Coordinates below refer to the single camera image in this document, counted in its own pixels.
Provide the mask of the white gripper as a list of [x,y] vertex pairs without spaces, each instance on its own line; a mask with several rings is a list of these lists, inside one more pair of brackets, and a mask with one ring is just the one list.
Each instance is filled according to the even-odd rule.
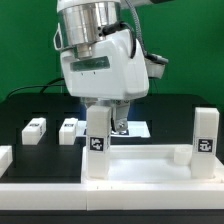
[[125,29],[108,35],[92,46],[93,56],[75,57],[73,50],[61,53],[61,67],[69,93],[77,97],[112,99],[112,130],[128,129],[131,99],[142,98],[149,89],[148,74],[139,43],[132,50],[131,33]]

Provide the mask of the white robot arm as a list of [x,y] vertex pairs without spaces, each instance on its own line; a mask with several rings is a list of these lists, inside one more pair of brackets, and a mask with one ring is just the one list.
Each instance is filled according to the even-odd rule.
[[145,50],[133,0],[57,0],[54,46],[69,93],[87,106],[112,108],[115,132],[128,128],[130,102],[168,60]]

